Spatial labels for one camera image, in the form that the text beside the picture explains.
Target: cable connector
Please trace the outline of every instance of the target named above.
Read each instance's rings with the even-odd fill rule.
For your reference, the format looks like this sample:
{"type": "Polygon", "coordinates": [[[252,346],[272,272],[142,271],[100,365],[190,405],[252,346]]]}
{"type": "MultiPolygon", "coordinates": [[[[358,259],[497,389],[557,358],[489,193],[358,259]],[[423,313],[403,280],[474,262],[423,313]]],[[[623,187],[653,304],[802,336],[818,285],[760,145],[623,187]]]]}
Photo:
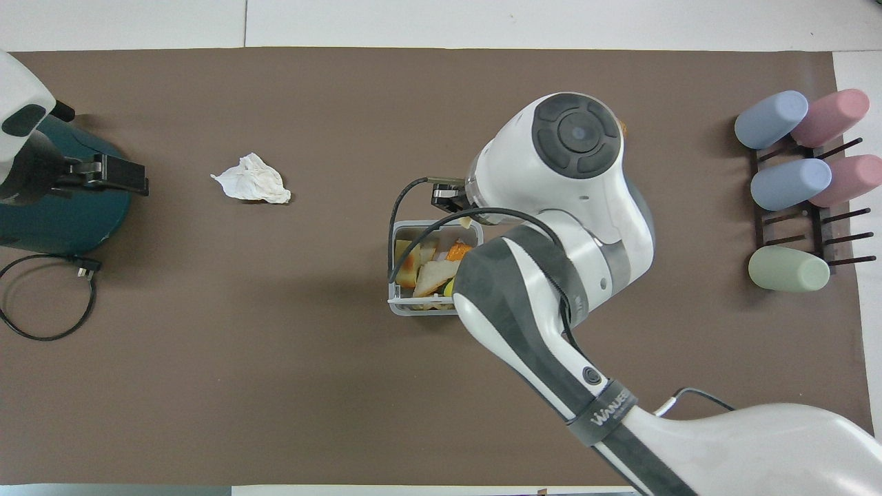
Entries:
{"type": "Polygon", "coordinates": [[[96,259],[73,257],[73,260],[71,260],[71,262],[73,263],[73,265],[79,267],[79,270],[77,271],[77,277],[85,277],[88,281],[91,281],[95,273],[101,270],[101,263],[96,259]]]}

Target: logo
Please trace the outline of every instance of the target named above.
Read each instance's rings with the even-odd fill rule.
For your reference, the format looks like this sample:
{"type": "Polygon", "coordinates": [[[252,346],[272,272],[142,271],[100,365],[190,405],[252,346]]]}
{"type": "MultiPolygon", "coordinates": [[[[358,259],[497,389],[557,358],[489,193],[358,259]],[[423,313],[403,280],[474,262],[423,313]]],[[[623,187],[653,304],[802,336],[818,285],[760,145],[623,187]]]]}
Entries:
{"type": "Polygon", "coordinates": [[[600,409],[600,411],[596,411],[594,413],[594,418],[591,419],[591,422],[600,427],[603,427],[603,425],[606,424],[607,420],[609,420],[610,417],[617,418],[616,413],[620,408],[622,408],[622,405],[624,405],[629,396],[631,396],[631,393],[627,390],[619,393],[618,396],[613,399],[613,401],[609,402],[609,406],[604,407],[600,409]]]}

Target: crumpled tissue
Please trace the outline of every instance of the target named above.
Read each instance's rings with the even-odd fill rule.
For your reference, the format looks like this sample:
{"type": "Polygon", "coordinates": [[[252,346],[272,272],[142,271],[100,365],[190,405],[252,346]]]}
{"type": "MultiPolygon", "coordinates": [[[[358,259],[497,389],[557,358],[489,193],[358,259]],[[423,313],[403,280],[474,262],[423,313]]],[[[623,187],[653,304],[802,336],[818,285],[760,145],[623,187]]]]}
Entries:
{"type": "Polygon", "coordinates": [[[291,191],[282,185],[279,172],[255,153],[245,155],[239,159],[239,165],[225,170],[220,176],[211,176],[231,198],[262,199],[268,203],[288,203],[291,200],[291,191]]]}

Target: black drying rack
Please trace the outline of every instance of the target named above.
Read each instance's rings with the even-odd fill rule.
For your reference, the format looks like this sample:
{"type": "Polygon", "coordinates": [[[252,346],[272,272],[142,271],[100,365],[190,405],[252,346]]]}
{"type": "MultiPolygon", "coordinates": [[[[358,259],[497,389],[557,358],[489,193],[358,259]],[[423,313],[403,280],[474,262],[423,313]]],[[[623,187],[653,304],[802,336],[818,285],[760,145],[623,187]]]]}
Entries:
{"type": "MultiPolygon", "coordinates": [[[[852,139],[841,147],[836,147],[828,152],[824,152],[823,148],[801,147],[793,140],[791,140],[788,144],[785,144],[783,147],[780,147],[777,150],[764,155],[759,154],[760,150],[751,150],[751,177],[755,176],[757,172],[760,171],[760,169],[762,168],[761,166],[763,166],[766,161],[780,154],[798,153],[802,154],[803,158],[816,158],[823,160],[827,157],[833,156],[848,148],[851,148],[861,142],[863,142],[863,138],[852,139]]],[[[868,214],[870,212],[869,208],[861,208],[860,210],[853,210],[845,214],[830,215],[829,208],[817,207],[810,201],[805,201],[796,206],[798,208],[797,212],[784,215],[774,215],[775,212],[765,210],[764,208],[757,205],[756,202],[752,203],[753,224],[754,229],[756,230],[757,249],[763,246],[786,244],[805,239],[807,237],[806,234],[769,239],[766,235],[766,228],[777,222],[784,222],[798,217],[809,216],[811,218],[811,237],[813,241],[813,251],[811,252],[811,254],[824,260],[828,266],[833,267],[846,264],[855,264],[859,262],[870,262],[876,259],[876,255],[849,259],[835,258],[835,244],[855,241],[857,239],[864,239],[866,237],[872,237],[873,233],[864,232],[851,236],[834,237],[832,223],[836,221],[841,221],[843,219],[848,219],[850,217],[868,214]]]]}

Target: orange food piece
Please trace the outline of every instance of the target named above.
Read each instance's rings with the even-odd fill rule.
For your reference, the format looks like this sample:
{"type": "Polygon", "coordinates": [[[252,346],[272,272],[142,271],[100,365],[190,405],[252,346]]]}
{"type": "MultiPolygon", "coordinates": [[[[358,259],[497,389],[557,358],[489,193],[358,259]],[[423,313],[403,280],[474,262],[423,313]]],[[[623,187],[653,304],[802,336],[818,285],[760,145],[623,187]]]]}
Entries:
{"type": "Polygon", "coordinates": [[[450,260],[451,262],[462,260],[462,258],[466,256],[466,253],[468,253],[468,251],[471,249],[472,247],[468,244],[457,241],[453,244],[453,246],[450,247],[450,251],[447,252],[446,259],[450,260]]]}

